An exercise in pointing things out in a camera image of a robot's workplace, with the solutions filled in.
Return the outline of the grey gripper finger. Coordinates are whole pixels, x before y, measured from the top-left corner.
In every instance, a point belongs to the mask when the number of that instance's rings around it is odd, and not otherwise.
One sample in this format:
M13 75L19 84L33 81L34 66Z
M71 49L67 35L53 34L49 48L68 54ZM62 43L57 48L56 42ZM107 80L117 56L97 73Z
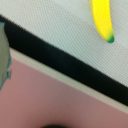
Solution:
M11 77L11 55L9 42L4 30L5 24L0 22L0 90L5 81Z

